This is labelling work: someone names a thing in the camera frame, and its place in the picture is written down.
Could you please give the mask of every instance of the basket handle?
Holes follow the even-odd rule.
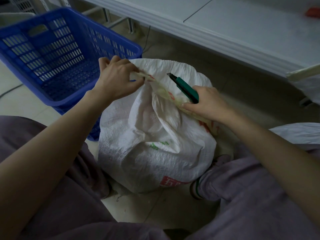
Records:
[[[46,31],[48,31],[49,29],[47,28],[47,26],[45,24],[39,24],[33,28],[31,28],[29,31],[28,31],[28,36],[30,37],[35,37],[35,36],[38,36]]]

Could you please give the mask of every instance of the pants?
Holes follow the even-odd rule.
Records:
[[[0,162],[45,128],[30,119],[0,116]],[[320,156],[320,145],[301,146]],[[228,205],[186,239],[319,239],[318,228],[243,145],[234,158],[200,178],[202,197],[223,199]],[[106,179],[84,143],[72,167],[19,239],[169,239],[157,227],[116,222],[100,201],[108,194]]]

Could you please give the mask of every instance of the floor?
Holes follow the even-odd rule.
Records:
[[[117,31],[145,46],[146,36],[143,33],[147,33],[147,28],[138,29],[136,35],[127,34],[125,27]],[[151,30],[143,57],[176,60],[194,66],[211,80],[231,105],[265,128],[319,122],[318,105],[300,108],[298,101],[303,94],[291,85],[168,35]],[[2,63],[0,72],[0,94],[21,83]],[[0,114],[23,116],[44,125],[50,125],[60,117],[25,86],[0,99]],[[237,138],[222,127],[217,141],[216,154],[219,155],[232,153]],[[86,142],[96,156],[98,143]],[[217,208],[214,202],[194,200],[189,195],[188,185],[141,195],[119,196],[114,193],[102,202],[119,222],[146,222],[164,229],[184,228],[191,232],[210,222]]]

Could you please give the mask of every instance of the person's left hand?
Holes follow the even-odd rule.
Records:
[[[111,61],[106,57],[99,59],[100,77],[92,89],[101,102],[106,104],[128,96],[137,91],[144,84],[144,79],[139,77],[130,81],[130,72],[139,72],[139,69],[128,59],[113,56]]]

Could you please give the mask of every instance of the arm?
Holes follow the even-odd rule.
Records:
[[[103,110],[144,81],[127,59],[99,59],[95,87],[66,114],[0,164],[0,239],[15,239],[72,165]]]
[[[194,86],[199,103],[187,110],[227,127],[277,179],[288,196],[320,226],[320,162],[230,107],[215,88]]]

